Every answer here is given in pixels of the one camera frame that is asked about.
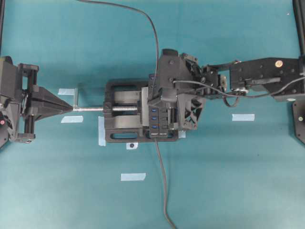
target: brass screw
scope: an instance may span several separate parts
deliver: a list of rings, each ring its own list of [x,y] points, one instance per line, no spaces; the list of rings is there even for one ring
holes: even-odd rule
[[[275,62],[275,66],[276,66],[277,68],[282,67],[282,66],[283,66],[283,61],[276,61],[276,62]]]

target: black cable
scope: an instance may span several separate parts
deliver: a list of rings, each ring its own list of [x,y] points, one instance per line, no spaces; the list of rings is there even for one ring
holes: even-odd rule
[[[154,85],[155,85],[155,79],[156,79],[156,76],[157,76],[158,65],[159,65],[158,64],[158,60],[159,60],[159,42],[158,42],[157,31],[156,31],[156,28],[155,28],[155,26],[153,24],[152,19],[144,11],[139,10],[137,8],[134,8],[134,7],[130,7],[130,6],[125,6],[125,5],[111,3],[111,2],[105,2],[105,1],[91,1],[91,0],[76,0],[76,1],[85,2],[85,3],[92,3],[92,4],[103,4],[103,5],[109,5],[109,6],[116,6],[116,7],[125,8],[125,9],[128,9],[128,10],[132,10],[132,11],[135,11],[137,13],[140,13],[140,14],[144,15],[149,20],[150,24],[152,25],[153,34],[154,34],[154,37],[155,37],[155,40],[156,40],[156,68],[155,68],[155,74],[154,74],[155,77],[153,78],[153,82],[152,82],[152,88],[153,88],[152,89],[152,93],[151,93],[151,99],[152,99],[153,91],[154,91]]]
[[[158,36],[157,36],[157,31],[156,28],[153,24],[152,19],[148,16],[148,14],[146,14],[144,11],[133,8],[133,7],[129,7],[129,6],[125,6],[125,5],[121,5],[121,4],[116,4],[116,3],[111,3],[111,2],[104,2],[104,1],[91,1],[91,0],[76,0],[76,1],[80,1],[80,2],[85,2],[85,3],[93,3],[93,4],[104,4],[104,5],[110,5],[110,6],[116,6],[116,7],[121,7],[121,8],[125,8],[128,10],[132,10],[135,11],[137,13],[140,13],[142,15],[144,15],[150,22],[150,24],[152,25],[152,29],[153,29],[153,34],[155,37],[155,41],[156,41],[156,68],[155,68],[155,76],[153,78],[153,84],[152,84],[152,88],[154,89],[154,85],[155,85],[155,79],[156,79],[156,75],[157,75],[157,71],[158,71],[158,60],[159,60],[159,42],[158,42]],[[174,225],[174,223],[172,222],[172,220],[169,218],[168,214],[167,214],[167,184],[166,184],[166,173],[165,173],[165,169],[164,169],[164,165],[162,162],[162,157],[160,154],[160,150],[159,150],[159,146],[158,146],[158,142],[155,139],[155,144],[156,144],[156,148],[157,148],[157,155],[158,158],[160,160],[160,167],[162,170],[162,175],[163,175],[163,189],[164,189],[164,203],[163,203],[163,212],[164,212],[164,216],[166,218],[166,220],[168,221],[168,223],[171,225],[171,227],[173,229],[176,228],[176,226]]]
[[[216,92],[218,92],[219,94],[223,94],[225,96],[228,97],[241,97],[241,98],[249,98],[249,99],[256,99],[256,98],[260,98],[260,97],[265,97],[265,96],[270,96],[270,95],[275,95],[278,93],[281,93],[283,90],[285,90],[289,85],[291,85],[292,83],[298,82],[300,80],[304,80],[305,76],[297,78],[295,80],[290,81],[289,83],[285,84],[281,89],[275,91],[275,92],[271,92],[271,93],[266,93],[266,94],[259,94],[259,95],[238,95],[238,94],[228,94],[226,92],[223,92],[217,88],[214,88],[210,85],[207,85],[205,83],[201,83],[201,82],[197,82],[197,81],[192,81],[192,80],[174,80],[173,83],[193,83],[193,84],[198,84],[207,88],[210,88],[211,90],[214,90]]]
[[[159,158],[159,161],[160,161],[160,167],[161,167],[162,176],[163,176],[163,192],[164,192],[163,213],[164,213],[164,216],[165,216],[166,220],[171,225],[171,227],[173,229],[176,229],[175,224],[173,223],[173,221],[171,220],[171,218],[167,214],[167,182],[166,182],[166,173],[165,173],[165,169],[164,169],[164,165],[163,165],[163,161],[162,161],[159,145],[158,145],[158,142],[157,142],[156,138],[154,139],[154,142],[155,142],[155,145],[156,145],[157,155],[158,155],[158,158]]]
[[[236,98],[235,102],[231,105],[229,104],[229,102],[227,101],[227,97],[224,96],[223,97],[223,100],[224,100],[224,104],[227,106],[227,107],[236,107],[237,104],[239,103],[239,97]]]

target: tape strip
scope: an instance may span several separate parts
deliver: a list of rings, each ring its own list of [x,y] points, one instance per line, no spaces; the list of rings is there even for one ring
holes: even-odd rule
[[[69,89],[69,88],[60,88],[58,90],[59,95],[74,95],[74,88]]]
[[[102,116],[99,116],[99,146],[106,146],[105,139],[105,119]]]
[[[232,121],[249,122],[255,120],[255,114],[232,114]]]
[[[185,130],[179,130],[178,131],[178,138],[186,138],[186,131]]]
[[[121,181],[143,181],[146,173],[122,173]]]
[[[83,116],[64,116],[61,123],[82,123],[83,121]]]

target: metal bracket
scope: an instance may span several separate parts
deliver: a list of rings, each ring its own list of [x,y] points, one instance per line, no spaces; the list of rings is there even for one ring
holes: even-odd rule
[[[305,101],[295,101],[292,105],[295,136],[305,144]]]

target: bolt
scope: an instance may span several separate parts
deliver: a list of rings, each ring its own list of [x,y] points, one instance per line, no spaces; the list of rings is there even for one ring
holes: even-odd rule
[[[276,62],[275,62],[275,66],[276,66],[277,68],[282,67],[282,66],[283,66],[283,61],[276,61]]]

